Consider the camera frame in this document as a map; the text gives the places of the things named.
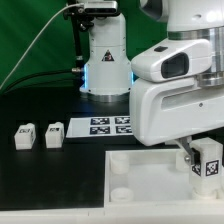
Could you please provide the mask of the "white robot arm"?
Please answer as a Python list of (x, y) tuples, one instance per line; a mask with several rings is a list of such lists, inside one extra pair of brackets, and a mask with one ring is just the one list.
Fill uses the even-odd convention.
[(129, 97), (131, 130), (146, 146), (224, 126), (224, 0), (140, 0), (167, 37), (129, 60), (125, 19), (113, 0), (81, 0), (91, 17), (81, 92)]

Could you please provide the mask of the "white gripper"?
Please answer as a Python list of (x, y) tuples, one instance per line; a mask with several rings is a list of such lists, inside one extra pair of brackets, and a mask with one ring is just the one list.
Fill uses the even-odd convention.
[(206, 39), (169, 40), (135, 56), (138, 77), (130, 91), (133, 135), (146, 146), (177, 140), (194, 164), (187, 136), (224, 126), (224, 85), (202, 87), (199, 76), (212, 65)]

